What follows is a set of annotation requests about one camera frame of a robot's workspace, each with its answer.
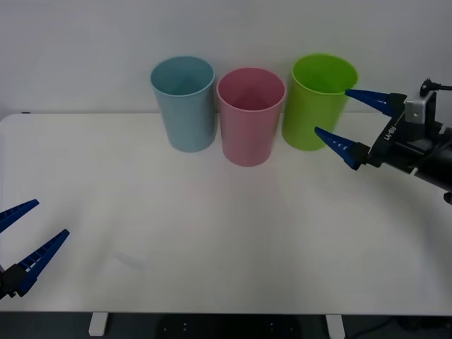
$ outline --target table surface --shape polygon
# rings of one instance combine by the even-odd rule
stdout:
[[[386,122],[349,113],[336,132],[372,144]],[[71,232],[1,311],[452,314],[452,208],[390,167],[280,135],[238,167],[219,136],[171,148],[159,114],[9,116],[0,161],[1,207],[41,203],[1,234],[2,266]]]

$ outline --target table leg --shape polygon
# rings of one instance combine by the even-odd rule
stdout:
[[[107,325],[107,312],[94,312],[91,317],[90,329],[88,330],[91,337],[103,337],[105,334],[105,326]]]
[[[345,329],[341,315],[326,315],[326,326],[330,339],[344,339]]]

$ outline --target blue cup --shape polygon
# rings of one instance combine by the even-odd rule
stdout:
[[[158,64],[150,83],[162,112],[171,145],[197,152],[215,139],[212,66],[193,56],[177,56]]]

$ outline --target plastic cup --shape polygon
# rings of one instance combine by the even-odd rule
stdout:
[[[286,89],[265,69],[236,69],[217,86],[225,157],[240,166],[256,166],[271,154]]]
[[[150,75],[169,142],[177,150],[197,152],[215,139],[212,66],[193,56],[158,64]]]
[[[348,97],[344,91],[356,85],[358,73],[347,60],[328,54],[299,59],[292,70],[292,84],[285,107],[282,136],[300,150],[318,150],[325,143],[316,126],[332,132]]]

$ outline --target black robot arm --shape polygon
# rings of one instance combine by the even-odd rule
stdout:
[[[398,93],[346,90],[346,95],[391,118],[372,148],[319,127],[316,133],[354,170],[365,164],[389,164],[446,190],[444,200],[452,205],[452,129],[436,121],[438,90],[452,86],[427,79],[414,100]]]

